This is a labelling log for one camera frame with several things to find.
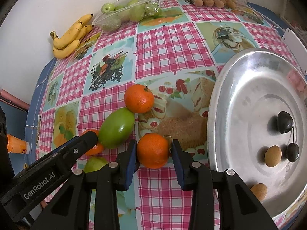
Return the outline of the brown longan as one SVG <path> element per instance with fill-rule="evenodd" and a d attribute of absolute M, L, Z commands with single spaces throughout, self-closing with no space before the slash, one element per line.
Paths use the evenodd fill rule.
<path fill-rule="evenodd" d="M 265 153 L 264 161 L 268 167 L 277 166 L 282 158 L 282 151 L 279 146 L 271 146 Z"/>
<path fill-rule="evenodd" d="M 255 184 L 250 190 L 259 201 L 263 201 L 267 195 L 267 186 L 263 183 Z"/>

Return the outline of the large silver metal bowl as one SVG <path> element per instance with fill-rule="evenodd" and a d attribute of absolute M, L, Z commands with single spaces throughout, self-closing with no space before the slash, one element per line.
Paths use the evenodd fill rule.
<path fill-rule="evenodd" d="M 288 112 L 294 126 L 277 129 L 277 115 Z M 299 146 L 291 163 L 286 150 Z M 282 151 L 275 167 L 265 164 L 271 146 Z M 247 185 L 263 183 L 263 206 L 274 219 L 306 201 L 306 79 L 288 60 L 263 48 L 243 50 L 227 61 L 211 95 L 207 150 L 210 168 L 233 169 Z"/>

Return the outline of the clear bag of green fruits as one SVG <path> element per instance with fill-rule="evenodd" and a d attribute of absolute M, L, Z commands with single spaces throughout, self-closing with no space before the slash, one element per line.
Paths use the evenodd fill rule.
<path fill-rule="evenodd" d="M 161 3 L 162 0 L 115 0 L 105 3 L 93 19 L 93 25 L 104 32 L 113 32 L 128 22 L 140 22 L 160 15 Z"/>

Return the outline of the oval green mango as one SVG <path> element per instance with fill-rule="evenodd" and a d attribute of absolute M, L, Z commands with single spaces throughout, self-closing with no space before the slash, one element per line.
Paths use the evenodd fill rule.
<path fill-rule="evenodd" d="M 98 140 L 104 148 L 115 149 L 132 134 L 135 115 L 128 108 L 120 108 L 111 113 L 102 123 Z"/>

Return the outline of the dark cherry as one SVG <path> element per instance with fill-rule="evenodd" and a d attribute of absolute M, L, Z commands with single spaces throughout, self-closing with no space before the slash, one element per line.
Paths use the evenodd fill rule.
<path fill-rule="evenodd" d="M 294 163 L 299 158 L 299 146 L 295 143 L 290 143 L 286 150 L 287 159 Z"/>
<path fill-rule="evenodd" d="M 288 133 L 294 126 L 294 120 L 292 116 L 285 111 L 281 111 L 277 115 L 277 129 L 281 134 Z"/>

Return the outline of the orange tube bottle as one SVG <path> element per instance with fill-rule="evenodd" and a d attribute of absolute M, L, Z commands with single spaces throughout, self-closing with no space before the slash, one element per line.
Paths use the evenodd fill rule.
<path fill-rule="evenodd" d="M 16 138 L 10 134 L 7 135 L 7 138 L 7 149 L 9 153 L 28 154 L 30 152 L 29 142 Z"/>

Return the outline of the white plastic power box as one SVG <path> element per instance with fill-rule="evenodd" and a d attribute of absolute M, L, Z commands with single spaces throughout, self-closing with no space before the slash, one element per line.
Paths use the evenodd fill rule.
<path fill-rule="evenodd" d="M 304 76 L 306 76 L 307 51 L 303 42 L 301 42 L 299 37 L 290 28 L 286 29 L 283 39 L 297 60 L 297 63 L 299 64 Z"/>

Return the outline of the round green apple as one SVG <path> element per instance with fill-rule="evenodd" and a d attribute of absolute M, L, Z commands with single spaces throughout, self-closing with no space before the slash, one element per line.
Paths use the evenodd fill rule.
<path fill-rule="evenodd" d="M 83 170 L 85 173 L 94 172 L 100 170 L 102 167 L 104 167 L 107 164 L 108 161 L 103 157 L 98 157 L 98 156 L 90 157 L 87 160 Z"/>

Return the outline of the orange mandarin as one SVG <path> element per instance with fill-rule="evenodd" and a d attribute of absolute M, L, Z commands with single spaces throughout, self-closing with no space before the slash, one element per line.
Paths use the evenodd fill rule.
<path fill-rule="evenodd" d="M 125 91 L 124 103 L 133 113 L 147 113 L 154 105 L 154 95 L 147 86 L 135 84 Z"/>
<path fill-rule="evenodd" d="M 89 131 L 95 132 L 97 136 L 99 135 L 99 131 L 97 129 L 85 130 L 81 133 L 81 135 L 84 135 Z M 95 156 L 95 155 L 98 155 L 99 153 L 102 153 L 103 151 L 104 151 L 103 145 L 100 142 L 98 142 L 94 147 L 92 147 L 89 151 L 87 151 L 85 153 L 85 155 L 86 156 Z"/>
<path fill-rule="evenodd" d="M 146 168 L 161 168 L 169 158 L 169 141 L 156 133 L 145 134 L 138 141 L 137 158 Z"/>

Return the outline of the yellow banana bunch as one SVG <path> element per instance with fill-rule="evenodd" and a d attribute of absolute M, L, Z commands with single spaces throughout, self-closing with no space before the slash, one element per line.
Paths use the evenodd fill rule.
<path fill-rule="evenodd" d="M 65 59 L 79 46 L 84 37 L 93 30 L 93 25 L 88 24 L 93 14 L 87 14 L 78 19 L 62 37 L 58 37 L 56 31 L 50 32 L 53 41 L 53 54 L 57 59 Z"/>

